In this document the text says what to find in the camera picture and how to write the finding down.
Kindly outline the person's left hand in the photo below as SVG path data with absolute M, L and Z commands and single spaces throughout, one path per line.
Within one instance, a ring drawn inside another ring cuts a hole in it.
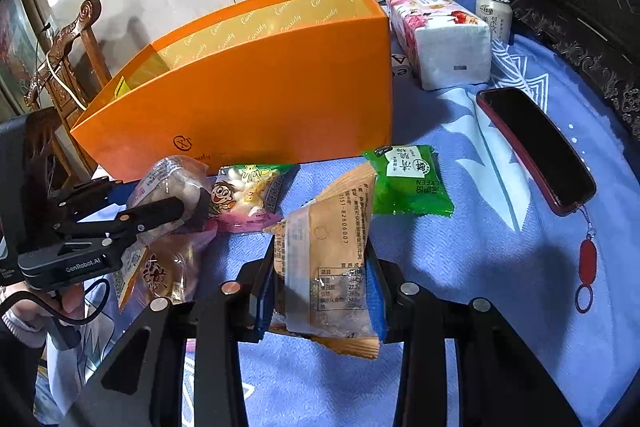
M 1 302 L 4 303 L 13 294 L 28 291 L 47 303 L 52 309 L 72 319 L 84 317 L 84 290 L 81 285 L 73 285 L 62 289 L 61 300 L 56 300 L 46 293 L 34 291 L 25 283 L 17 283 L 1 288 Z M 28 299 L 23 299 L 6 311 L 1 317 L 1 332 L 8 332 L 27 348 L 42 348 L 47 338 L 43 320 L 50 313 Z

